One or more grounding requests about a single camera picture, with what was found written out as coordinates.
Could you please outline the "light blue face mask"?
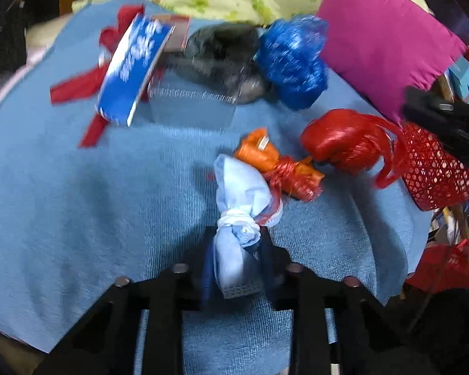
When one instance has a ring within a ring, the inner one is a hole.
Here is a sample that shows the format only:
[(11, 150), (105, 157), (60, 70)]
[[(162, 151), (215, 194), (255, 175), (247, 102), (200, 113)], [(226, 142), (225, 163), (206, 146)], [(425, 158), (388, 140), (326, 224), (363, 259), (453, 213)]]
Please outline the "light blue face mask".
[(220, 218), (213, 237), (213, 277), (225, 299), (263, 290), (257, 249), (263, 227), (280, 222), (283, 202), (251, 165), (221, 154), (214, 162)]

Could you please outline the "blue white paper box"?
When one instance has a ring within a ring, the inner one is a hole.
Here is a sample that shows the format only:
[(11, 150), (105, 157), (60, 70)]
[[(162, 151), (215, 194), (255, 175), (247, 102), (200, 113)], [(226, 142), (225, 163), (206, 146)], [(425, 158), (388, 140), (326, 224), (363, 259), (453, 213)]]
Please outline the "blue white paper box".
[(173, 32), (173, 25), (136, 15), (102, 81), (96, 108), (102, 118), (111, 124), (132, 124), (142, 93)]

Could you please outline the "blue crumpled plastic bag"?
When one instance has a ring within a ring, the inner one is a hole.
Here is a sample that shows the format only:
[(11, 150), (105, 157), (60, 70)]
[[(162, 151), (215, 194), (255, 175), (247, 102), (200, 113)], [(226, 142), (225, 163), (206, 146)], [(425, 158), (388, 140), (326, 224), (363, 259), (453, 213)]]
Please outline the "blue crumpled plastic bag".
[(327, 65), (320, 57), (328, 28), (316, 15), (298, 14), (274, 21), (259, 37), (257, 67), (292, 110), (309, 108), (328, 88)]

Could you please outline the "red plastic mesh basket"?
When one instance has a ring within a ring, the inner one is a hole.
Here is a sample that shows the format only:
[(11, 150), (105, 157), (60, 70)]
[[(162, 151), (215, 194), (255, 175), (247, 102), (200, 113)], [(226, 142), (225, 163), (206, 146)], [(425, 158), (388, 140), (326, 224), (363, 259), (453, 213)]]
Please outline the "red plastic mesh basket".
[(469, 169), (428, 130), (406, 123), (402, 132), (409, 163), (402, 179), (418, 208), (432, 211), (469, 201)]

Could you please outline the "red crumpled plastic bag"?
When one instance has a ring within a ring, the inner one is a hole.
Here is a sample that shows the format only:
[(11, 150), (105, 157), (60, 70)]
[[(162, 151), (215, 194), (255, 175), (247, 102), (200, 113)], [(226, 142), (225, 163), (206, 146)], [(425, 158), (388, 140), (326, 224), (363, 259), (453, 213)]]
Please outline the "red crumpled plastic bag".
[(379, 116), (338, 108), (313, 120), (300, 141), (312, 159), (356, 175), (377, 161), (384, 166), (374, 184), (384, 189), (409, 169), (407, 143), (402, 129)]

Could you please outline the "orange snack wrapper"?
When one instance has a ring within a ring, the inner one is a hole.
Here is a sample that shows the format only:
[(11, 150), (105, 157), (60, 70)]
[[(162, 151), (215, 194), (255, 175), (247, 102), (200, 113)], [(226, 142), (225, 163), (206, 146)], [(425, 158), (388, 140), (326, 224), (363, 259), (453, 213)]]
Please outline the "orange snack wrapper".
[(321, 192), (324, 175), (311, 165), (312, 159), (298, 162), (281, 155), (265, 128), (253, 130), (242, 138), (234, 157), (258, 170), (274, 191), (303, 202), (313, 201)]

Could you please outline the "black plastic food tray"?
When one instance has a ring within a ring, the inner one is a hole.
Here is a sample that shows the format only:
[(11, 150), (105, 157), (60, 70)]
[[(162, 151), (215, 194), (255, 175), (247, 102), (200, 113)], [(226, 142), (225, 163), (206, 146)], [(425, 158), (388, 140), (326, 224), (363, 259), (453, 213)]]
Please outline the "black plastic food tray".
[(258, 48), (256, 26), (224, 22), (196, 30), (188, 37), (184, 51), (167, 54), (160, 65), (202, 86), (220, 101), (248, 104), (271, 91), (271, 83), (255, 62)]

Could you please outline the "magenta square pillow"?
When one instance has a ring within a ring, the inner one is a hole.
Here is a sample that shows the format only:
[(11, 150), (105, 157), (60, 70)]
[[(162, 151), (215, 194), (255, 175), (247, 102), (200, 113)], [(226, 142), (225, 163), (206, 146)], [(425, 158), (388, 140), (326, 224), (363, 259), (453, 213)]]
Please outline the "magenta square pillow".
[(410, 0), (323, 0), (317, 15), (329, 24), (324, 61), (397, 124), (406, 87), (428, 91), (467, 49)]

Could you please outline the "white pink bed sheet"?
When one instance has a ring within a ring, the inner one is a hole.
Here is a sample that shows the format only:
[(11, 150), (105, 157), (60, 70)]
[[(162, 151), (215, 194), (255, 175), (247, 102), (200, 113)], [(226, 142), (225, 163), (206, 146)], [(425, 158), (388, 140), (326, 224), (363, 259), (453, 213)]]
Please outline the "white pink bed sheet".
[(0, 106), (12, 89), (26, 77), (26, 75), (40, 63), (51, 50), (52, 45), (32, 47), (27, 50), (26, 63), (14, 73), (0, 74)]

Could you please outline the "red white small carton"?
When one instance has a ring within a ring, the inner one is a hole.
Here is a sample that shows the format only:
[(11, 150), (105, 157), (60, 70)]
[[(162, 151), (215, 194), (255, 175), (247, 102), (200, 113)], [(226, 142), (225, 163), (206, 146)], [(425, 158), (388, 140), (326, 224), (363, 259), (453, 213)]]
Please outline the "red white small carton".
[(159, 20), (163, 25), (171, 25), (174, 28), (164, 51), (166, 53), (182, 52), (188, 40), (190, 17), (179, 14), (154, 14), (151, 18)]

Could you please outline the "blue fleece blanket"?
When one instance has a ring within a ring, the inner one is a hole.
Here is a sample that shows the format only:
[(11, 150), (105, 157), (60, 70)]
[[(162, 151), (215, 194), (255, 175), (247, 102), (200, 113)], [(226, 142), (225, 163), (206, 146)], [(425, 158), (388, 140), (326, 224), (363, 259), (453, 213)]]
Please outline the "blue fleece blanket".
[[(260, 100), (223, 130), (171, 128), (138, 106), (129, 128), (79, 142), (95, 99), (54, 106), (50, 88), (97, 62), (99, 35), (125, 0), (82, 8), (45, 58), (0, 105), (0, 331), (49, 351), (113, 283), (151, 278), (197, 246), (215, 224), (213, 163), (260, 127), (284, 155), (332, 108), (371, 107), (335, 73), (307, 111)], [(379, 190), (371, 173), (328, 170), (313, 202), (288, 200), (273, 241), (314, 272), (359, 278), (380, 301), (398, 294), (422, 255), (430, 214), (403, 182)]]

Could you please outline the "red ribbon bow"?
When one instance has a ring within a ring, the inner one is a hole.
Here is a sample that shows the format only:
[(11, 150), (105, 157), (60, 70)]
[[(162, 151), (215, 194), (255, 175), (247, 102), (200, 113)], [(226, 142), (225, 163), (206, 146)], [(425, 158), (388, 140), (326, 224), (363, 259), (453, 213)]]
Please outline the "red ribbon bow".
[[(107, 73), (112, 55), (114, 54), (118, 43), (122, 39), (124, 32), (138, 14), (145, 16), (144, 5), (124, 5), (119, 9), (117, 24), (104, 28), (99, 37), (99, 44), (108, 51), (111, 57), (103, 60), (95, 68), (85, 73), (76, 75), (68, 80), (64, 80), (51, 86), (50, 98), (52, 104), (61, 104), (90, 98), (93, 95), (97, 95), (99, 101), (102, 81)], [(79, 146), (83, 148), (96, 146), (98, 141), (101, 139), (104, 130), (110, 124), (111, 123), (102, 118), (95, 110), (95, 116), (84, 133)]]

